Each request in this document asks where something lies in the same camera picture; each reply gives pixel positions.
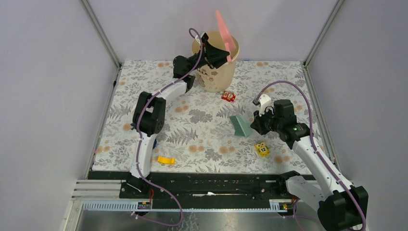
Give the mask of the green hand brush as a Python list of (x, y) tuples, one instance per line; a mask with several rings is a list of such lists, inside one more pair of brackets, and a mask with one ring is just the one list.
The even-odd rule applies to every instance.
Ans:
[(229, 119), (234, 127), (235, 136), (249, 137), (251, 135), (251, 128), (242, 115), (232, 115)]

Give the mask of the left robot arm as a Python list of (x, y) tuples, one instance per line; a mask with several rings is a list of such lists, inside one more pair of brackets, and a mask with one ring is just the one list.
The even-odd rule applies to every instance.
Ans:
[(155, 93), (141, 92), (134, 109), (133, 124), (139, 133), (135, 158), (130, 169), (132, 176), (145, 178), (150, 174), (150, 158), (156, 136), (161, 132), (166, 116), (166, 103), (188, 92), (194, 84), (195, 77), (191, 73), (202, 66), (211, 69), (219, 68), (231, 62), (231, 52), (236, 45), (231, 35), (222, 35), (224, 48), (216, 48), (210, 44), (209, 34), (199, 38), (198, 53), (190, 56), (177, 56), (173, 59), (172, 81)]

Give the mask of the pink dustpan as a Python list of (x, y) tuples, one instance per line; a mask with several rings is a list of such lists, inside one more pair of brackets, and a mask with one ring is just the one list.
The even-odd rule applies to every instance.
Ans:
[(229, 55), (227, 56), (227, 62), (231, 63), (232, 62), (232, 52), (236, 49), (236, 45), (234, 43), (233, 37), (230, 34), (223, 17), (221, 16), (220, 12), (216, 10), (216, 17), (217, 17), (217, 24), (218, 24), (218, 30), (221, 36), (221, 39), (224, 43), (226, 51), (229, 52)]

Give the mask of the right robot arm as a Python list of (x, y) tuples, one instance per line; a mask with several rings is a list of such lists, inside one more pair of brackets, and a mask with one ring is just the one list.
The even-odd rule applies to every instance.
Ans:
[(327, 231), (341, 231), (356, 225), (366, 226), (368, 193), (364, 187), (355, 187), (334, 166), (322, 149), (316, 145), (309, 126), (297, 122), (290, 100), (270, 98), (253, 102), (259, 106), (254, 112), (250, 125), (256, 132), (265, 135), (270, 131), (278, 133), (306, 164), (318, 187), (307, 182), (296, 171), (284, 173), (276, 185), (276, 192), (282, 198), (291, 195), (303, 200), (313, 208), (319, 221)]

